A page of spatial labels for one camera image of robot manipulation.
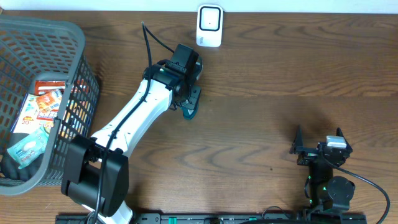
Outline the teal wet wipes packet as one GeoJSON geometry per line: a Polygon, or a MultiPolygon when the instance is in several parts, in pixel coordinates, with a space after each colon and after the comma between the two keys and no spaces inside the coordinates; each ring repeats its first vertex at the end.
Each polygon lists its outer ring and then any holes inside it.
{"type": "Polygon", "coordinates": [[[45,152],[48,139],[48,132],[41,126],[8,148],[7,152],[18,163],[18,169],[23,169],[45,152]]]}

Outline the teal mouthwash bottle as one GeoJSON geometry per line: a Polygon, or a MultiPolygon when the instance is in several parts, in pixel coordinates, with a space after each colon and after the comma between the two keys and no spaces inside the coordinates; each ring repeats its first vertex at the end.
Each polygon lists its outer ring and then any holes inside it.
{"type": "Polygon", "coordinates": [[[193,110],[188,110],[186,108],[182,108],[183,111],[183,117],[187,120],[191,120],[195,117],[197,111],[198,111],[198,105],[195,105],[193,110]]]}

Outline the large white snack bag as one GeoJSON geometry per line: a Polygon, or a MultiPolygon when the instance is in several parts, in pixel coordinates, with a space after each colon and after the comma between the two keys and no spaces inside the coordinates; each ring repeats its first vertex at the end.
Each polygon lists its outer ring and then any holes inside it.
{"type": "Polygon", "coordinates": [[[18,117],[11,128],[11,133],[31,134],[39,128],[43,128],[48,134],[50,133],[54,127],[53,120],[57,116],[60,104],[56,103],[51,111],[43,113],[39,110],[36,98],[38,96],[29,93],[25,95],[22,108],[19,110],[18,117]]]}

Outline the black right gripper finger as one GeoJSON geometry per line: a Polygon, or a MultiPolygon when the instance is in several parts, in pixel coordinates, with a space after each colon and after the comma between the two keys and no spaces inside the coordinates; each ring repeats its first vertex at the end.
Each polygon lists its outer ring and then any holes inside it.
{"type": "Polygon", "coordinates": [[[302,129],[298,126],[295,139],[292,143],[292,146],[289,150],[290,154],[300,154],[303,151],[303,136],[302,136],[302,129]]]}
{"type": "Polygon", "coordinates": [[[337,137],[337,143],[339,146],[349,146],[349,143],[346,140],[346,138],[344,137],[341,128],[337,128],[336,137],[337,137]]]}

